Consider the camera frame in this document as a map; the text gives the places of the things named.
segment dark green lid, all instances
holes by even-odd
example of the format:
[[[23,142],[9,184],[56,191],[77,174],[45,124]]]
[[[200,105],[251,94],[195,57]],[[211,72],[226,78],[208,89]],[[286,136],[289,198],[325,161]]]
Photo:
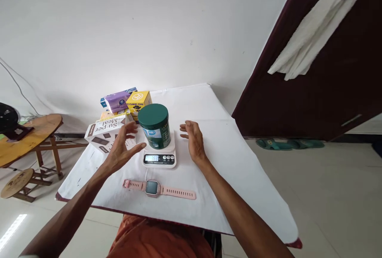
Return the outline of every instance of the dark green lid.
[[[138,113],[138,121],[144,129],[160,129],[168,122],[168,110],[161,104],[144,106]]]

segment dark red door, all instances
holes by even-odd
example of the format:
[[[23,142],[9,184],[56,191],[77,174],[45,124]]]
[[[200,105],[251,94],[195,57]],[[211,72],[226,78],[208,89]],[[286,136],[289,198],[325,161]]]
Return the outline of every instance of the dark red door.
[[[285,8],[296,5],[288,1]],[[305,7],[307,13],[312,6]],[[292,16],[283,14],[275,29]],[[267,73],[283,48],[274,33],[269,40],[232,115],[243,136],[330,140],[382,112],[382,0],[357,0],[308,73],[296,79]],[[267,60],[264,52],[277,48]]]

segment white tablecloth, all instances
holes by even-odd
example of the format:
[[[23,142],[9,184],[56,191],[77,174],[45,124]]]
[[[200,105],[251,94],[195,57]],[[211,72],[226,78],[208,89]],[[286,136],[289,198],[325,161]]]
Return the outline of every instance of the white tablecloth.
[[[104,184],[93,205],[111,211],[137,214],[233,234],[228,221],[203,174],[193,163],[188,142],[179,136],[179,124],[186,119],[199,123],[205,149],[217,171],[237,193],[263,218],[284,243],[298,238],[296,223],[288,205],[248,147],[235,120],[223,108],[208,84],[151,92],[154,103],[168,108],[170,128],[175,130],[177,166],[174,169],[147,171],[147,180],[196,192],[189,200],[166,195],[150,198],[144,192],[122,187],[125,179],[144,181],[146,168],[135,155]],[[138,133],[137,141],[144,139]],[[106,154],[89,145],[58,190],[71,199],[105,160]]]

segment green canister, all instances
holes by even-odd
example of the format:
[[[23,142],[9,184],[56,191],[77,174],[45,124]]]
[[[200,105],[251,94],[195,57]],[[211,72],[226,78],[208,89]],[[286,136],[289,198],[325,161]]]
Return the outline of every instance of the green canister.
[[[145,106],[138,113],[138,121],[152,148],[163,149],[169,145],[171,136],[168,126],[168,110],[164,105]]]

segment canister label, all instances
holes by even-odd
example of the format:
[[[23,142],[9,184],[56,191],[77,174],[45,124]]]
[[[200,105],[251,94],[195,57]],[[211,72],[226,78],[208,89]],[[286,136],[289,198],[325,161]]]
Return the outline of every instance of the canister label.
[[[149,145],[154,149],[163,149],[169,145],[171,141],[170,130],[168,124],[165,124],[160,129],[148,130],[142,128],[146,135]]]

